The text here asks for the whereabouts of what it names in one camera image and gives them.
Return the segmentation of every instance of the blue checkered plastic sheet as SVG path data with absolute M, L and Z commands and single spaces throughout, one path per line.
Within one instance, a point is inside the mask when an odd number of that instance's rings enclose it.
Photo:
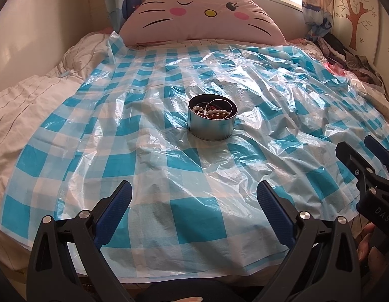
M 40 220 L 74 217 L 121 180 L 133 200 L 101 251 L 122 282 L 249 275 L 281 262 L 256 200 L 267 180 L 320 219 L 356 216 L 355 177 L 335 156 L 346 141 L 381 175 L 363 144 L 389 148 L 389 127 L 347 79 L 296 47 L 242 45 L 128 49 L 108 56 L 40 126 L 2 202 L 0 229 L 31 247 Z M 202 93 L 238 106 L 233 134 L 194 137 L 187 102 Z M 72 248 L 76 268 L 83 267 Z

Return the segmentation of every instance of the finger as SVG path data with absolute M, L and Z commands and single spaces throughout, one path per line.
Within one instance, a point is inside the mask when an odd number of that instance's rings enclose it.
M 187 297 L 186 299 L 180 299 L 175 302 L 202 302 L 203 298 L 202 297 Z
M 367 234 L 364 239 L 361 241 L 361 243 L 358 245 L 358 261 L 361 262 L 364 260 L 369 251 L 369 240 L 371 238 L 372 234 Z
M 374 223 L 366 224 L 364 229 L 362 230 L 361 236 L 365 237 L 367 234 L 372 233 L 375 229 Z
M 369 252 L 368 266 L 373 280 L 378 280 L 386 269 L 386 259 L 375 246 Z

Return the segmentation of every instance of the whisker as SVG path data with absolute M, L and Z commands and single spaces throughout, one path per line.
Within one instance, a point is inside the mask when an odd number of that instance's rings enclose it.
M 140 14 L 143 14 L 145 12 L 152 12 L 152 11 L 165 11 L 163 9 L 153 9 L 153 10 L 146 10 L 146 11 L 142 11 L 142 12 L 139 12 Z
M 270 35 L 270 36 L 271 36 L 271 34 L 270 34 L 268 31 L 264 30 L 263 28 L 257 27 L 257 26 L 255 26 L 255 25 L 252 25 L 252 24 L 248 24 L 248 25 L 249 25 L 249 26 L 256 27 L 257 29 L 260 29 L 260 30 L 264 31 L 265 33 L 267 33 L 268 35 Z
M 264 14 L 264 15 L 268 16 L 268 14 L 265 13 L 264 11 L 252 11 L 252 12 L 258 12 L 259 14 Z
M 268 21 L 268 20 L 266 20 L 266 19 L 262 19 L 262 18 L 253 18 L 253 19 L 259 19 L 259 20 L 262 20 L 262 21 L 267 22 L 267 23 L 270 24 L 270 21 Z
M 155 22 L 151 22 L 147 25 L 145 25 L 143 28 L 146 28 L 147 26 L 150 26 L 150 25 L 153 25 L 153 24 L 156 24 L 158 22 L 165 22 L 166 20 L 172 20 L 173 18 L 168 18 L 168 19 L 160 19 L 160 20 L 156 20 Z
M 165 2 L 161 2 L 161 1 L 150 1 L 150 2 L 144 2 L 144 3 L 142 3 L 141 5 L 147 4 L 147 3 L 165 3 Z

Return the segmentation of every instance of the metal screw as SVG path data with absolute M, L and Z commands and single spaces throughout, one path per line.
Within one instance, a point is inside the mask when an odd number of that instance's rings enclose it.
M 51 220 L 52 220 L 52 218 L 50 216 L 45 216 L 45 217 L 43 217 L 42 222 L 43 223 L 50 223 Z
M 338 218 L 337 218 L 337 221 L 338 221 L 340 224 L 342 224 L 342 225 L 345 225 L 345 224 L 347 223 L 347 219 L 344 218 L 344 217 L 342 217 L 342 216 L 338 217 Z
M 299 216 L 302 218 L 302 219 L 309 219 L 310 218 L 310 213 L 309 212 L 306 212 L 306 211 L 301 211 L 299 213 Z
M 90 212 L 88 210 L 83 210 L 79 213 L 79 217 L 81 219 L 88 218 L 90 216 Z

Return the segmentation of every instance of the round tin can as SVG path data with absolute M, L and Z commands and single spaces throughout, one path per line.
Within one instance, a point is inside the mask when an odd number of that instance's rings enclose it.
M 231 113 L 223 119 L 210 119 L 199 116 L 193 111 L 193 107 L 199 104 L 207 104 L 213 100 L 223 100 L 232 106 Z M 232 134 L 235 118 L 238 113 L 236 104 L 225 96 L 217 94 L 200 94 L 191 98 L 188 102 L 188 129 L 190 132 L 207 141 L 220 141 Z

